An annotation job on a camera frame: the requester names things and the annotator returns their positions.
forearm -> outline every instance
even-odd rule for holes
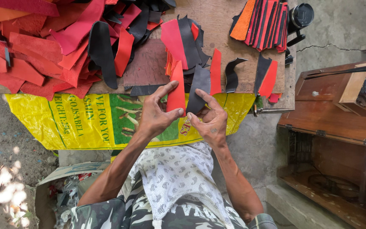
[[[228,146],[213,148],[225,178],[227,192],[234,209],[248,224],[256,215],[263,213],[263,207],[255,190],[241,173],[231,156]]]
[[[80,199],[78,206],[104,202],[116,198],[136,159],[150,142],[141,133],[136,133],[115,160],[94,181]]]

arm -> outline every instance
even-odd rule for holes
[[[136,159],[150,140],[161,134],[184,112],[182,108],[164,112],[160,99],[175,89],[178,81],[161,86],[155,93],[145,98],[138,131],[128,145],[119,153],[84,193],[78,206],[104,202],[116,198]]]
[[[233,207],[242,220],[248,224],[255,216],[263,213],[263,207],[251,184],[239,170],[228,149],[225,140],[227,113],[216,99],[206,92],[196,89],[196,94],[202,97],[211,109],[205,107],[197,114],[198,117],[203,119],[203,122],[200,122],[198,117],[190,112],[187,114],[187,117],[214,150],[220,163]]]

camouflage shirt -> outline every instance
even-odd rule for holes
[[[134,187],[127,200],[124,196],[72,208],[72,224],[70,229],[146,229],[152,226],[152,209],[145,195],[140,173],[136,174]],[[235,229],[247,229],[244,221],[232,206],[224,200],[225,209]],[[224,223],[218,219],[197,198],[185,195],[172,206],[162,221],[164,229],[210,229],[225,228]]]

dirt ground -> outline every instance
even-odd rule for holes
[[[37,228],[34,187],[57,166],[53,151],[34,139],[0,95],[0,228]]]

yellow sack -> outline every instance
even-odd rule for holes
[[[54,94],[51,102],[28,94],[6,94],[11,112],[46,149],[123,149],[135,133],[145,96],[88,94],[83,99]],[[253,94],[215,94],[228,113],[233,134],[250,110]],[[179,118],[148,147],[188,144],[202,140],[187,117]]]

